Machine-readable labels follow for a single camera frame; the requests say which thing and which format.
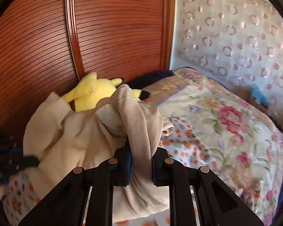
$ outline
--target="stitching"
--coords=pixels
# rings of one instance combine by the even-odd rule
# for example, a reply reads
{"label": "stitching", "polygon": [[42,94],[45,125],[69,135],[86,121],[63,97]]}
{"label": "stitching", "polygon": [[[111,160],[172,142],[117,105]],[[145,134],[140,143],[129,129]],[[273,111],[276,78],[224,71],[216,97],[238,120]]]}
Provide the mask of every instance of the stitching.
{"label": "stitching", "polygon": [[113,112],[111,112],[111,113],[108,114],[108,115],[105,115],[105,116],[103,117],[103,119],[106,118],[106,117],[108,117],[108,116],[111,115],[112,113],[113,113]]}
{"label": "stitching", "polygon": [[122,95],[122,96],[119,96],[117,99],[119,99],[119,98],[121,98],[121,97],[123,97],[123,96],[125,96],[125,95],[134,96],[133,94],[126,93],[126,94],[124,94],[124,95]]}
{"label": "stitching", "polygon": [[[110,113],[110,114],[112,114],[112,113]],[[109,115],[110,115],[110,114],[109,114]],[[108,116],[108,115],[107,115],[107,116]],[[105,117],[107,117],[107,116],[105,116]],[[110,120],[112,120],[114,117],[117,117],[117,116],[118,116],[118,115],[112,116]],[[103,119],[104,119],[105,117],[103,117]]]}
{"label": "stitching", "polygon": [[119,100],[119,102],[121,102],[121,101],[123,101],[123,100],[125,100],[125,99],[132,99],[132,100],[136,100],[136,99],[134,99],[134,98],[129,98],[129,97],[126,97],[126,98],[124,98],[124,99],[122,99],[122,100]]}

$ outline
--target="plush toy ear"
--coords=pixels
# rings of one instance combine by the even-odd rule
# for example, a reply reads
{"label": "plush toy ear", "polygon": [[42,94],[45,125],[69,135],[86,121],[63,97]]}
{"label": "plush toy ear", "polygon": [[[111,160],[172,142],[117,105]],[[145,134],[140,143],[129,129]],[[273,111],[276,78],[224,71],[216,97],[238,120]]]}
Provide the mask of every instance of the plush toy ear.
{"label": "plush toy ear", "polygon": [[137,101],[147,99],[150,96],[150,93],[148,91],[145,91],[145,90],[132,89],[132,92],[133,92]]}
{"label": "plush toy ear", "polygon": [[150,93],[148,91],[142,90],[139,99],[144,100],[147,99],[148,97],[150,97]]}
{"label": "plush toy ear", "polygon": [[66,93],[63,98],[67,103],[80,98],[84,95],[91,94],[96,87],[97,73],[91,72],[84,76],[78,85],[70,92]]}
{"label": "plush toy ear", "polygon": [[116,79],[112,79],[112,80],[111,80],[111,83],[112,83],[115,87],[117,87],[117,86],[119,86],[119,85],[122,84],[123,80],[124,80],[124,78],[116,78]]}

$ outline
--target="metal screw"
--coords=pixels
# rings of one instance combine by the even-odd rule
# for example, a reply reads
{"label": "metal screw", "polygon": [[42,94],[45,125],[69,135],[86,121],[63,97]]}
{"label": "metal screw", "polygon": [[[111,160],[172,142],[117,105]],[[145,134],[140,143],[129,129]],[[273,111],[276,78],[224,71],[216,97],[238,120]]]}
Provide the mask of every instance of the metal screw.
{"label": "metal screw", "polygon": [[201,167],[200,170],[203,172],[203,173],[208,173],[210,171],[210,168],[208,167]]}
{"label": "metal screw", "polygon": [[165,159],[165,163],[167,164],[173,164],[174,163],[174,160],[172,158],[167,158]]}
{"label": "metal screw", "polygon": [[109,163],[110,164],[116,164],[117,163],[117,159],[111,158],[111,159],[109,159]]}
{"label": "metal screw", "polygon": [[81,168],[81,167],[75,167],[75,168],[73,169],[73,172],[74,172],[75,174],[79,174],[79,173],[82,172],[82,168]]}

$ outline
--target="black ear tip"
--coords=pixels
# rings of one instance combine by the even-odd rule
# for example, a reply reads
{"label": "black ear tip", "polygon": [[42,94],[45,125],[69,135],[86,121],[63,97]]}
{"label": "black ear tip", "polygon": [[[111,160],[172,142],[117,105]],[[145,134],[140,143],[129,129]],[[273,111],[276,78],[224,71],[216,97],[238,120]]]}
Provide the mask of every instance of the black ear tip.
{"label": "black ear tip", "polygon": [[150,97],[150,93],[148,91],[142,90],[139,99],[144,100],[147,99],[148,97]]}

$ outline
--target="wooden frame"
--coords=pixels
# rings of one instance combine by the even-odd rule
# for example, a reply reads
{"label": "wooden frame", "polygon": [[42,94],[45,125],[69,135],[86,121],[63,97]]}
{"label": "wooden frame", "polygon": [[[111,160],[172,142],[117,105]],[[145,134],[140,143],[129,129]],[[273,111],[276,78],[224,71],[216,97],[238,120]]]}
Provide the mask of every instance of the wooden frame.
{"label": "wooden frame", "polygon": [[161,69],[170,67],[171,51],[173,43],[175,16],[175,0],[164,0],[163,37],[161,50]]}
{"label": "wooden frame", "polygon": [[72,59],[77,77],[80,81],[85,75],[85,70],[82,61],[77,25],[75,20],[75,0],[65,0],[65,13]]}

